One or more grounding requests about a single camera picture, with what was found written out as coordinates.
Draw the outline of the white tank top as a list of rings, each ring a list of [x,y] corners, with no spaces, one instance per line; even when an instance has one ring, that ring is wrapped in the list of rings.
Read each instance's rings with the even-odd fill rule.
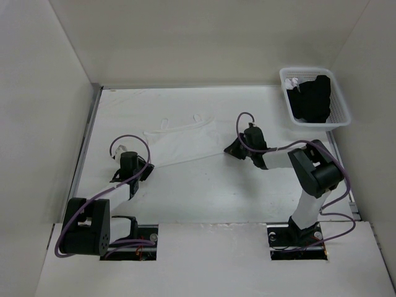
[[[158,130],[143,132],[151,163],[164,167],[223,152],[228,136],[215,117],[194,114],[192,118],[192,123],[179,127],[171,127],[170,120],[164,118]]]

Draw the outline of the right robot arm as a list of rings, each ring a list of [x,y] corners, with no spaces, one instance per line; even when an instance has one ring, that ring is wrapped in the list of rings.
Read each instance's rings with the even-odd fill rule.
[[[318,216],[329,194],[343,181],[343,171],[319,140],[299,148],[269,148],[260,128],[250,125],[224,152],[238,160],[249,158],[261,170],[291,168],[301,186],[298,206],[286,227],[268,231],[270,247],[303,248],[323,242]]]

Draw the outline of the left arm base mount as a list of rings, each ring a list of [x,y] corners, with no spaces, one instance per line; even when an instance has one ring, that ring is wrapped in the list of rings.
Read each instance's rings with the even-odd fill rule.
[[[158,225],[132,227],[127,237],[111,243],[101,261],[155,261],[158,248]]]

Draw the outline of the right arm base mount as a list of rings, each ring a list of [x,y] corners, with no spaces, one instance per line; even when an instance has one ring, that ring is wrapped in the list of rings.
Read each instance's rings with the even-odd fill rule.
[[[319,224],[299,239],[290,235],[286,225],[269,225],[267,234],[272,260],[327,260],[324,243],[308,247],[323,239]]]

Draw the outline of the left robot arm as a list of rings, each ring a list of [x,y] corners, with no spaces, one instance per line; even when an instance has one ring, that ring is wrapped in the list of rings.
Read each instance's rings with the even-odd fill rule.
[[[139,183],[147,179],[154,166],[136,152],[122,152],[118,159],[119,169],[106,189],[91,199],[74,197],[67,203],[55,248],[58,257],[75,254],[106,257],[109,249],[154,245],[139,236],[135,217],[112,214],[136,195]]]

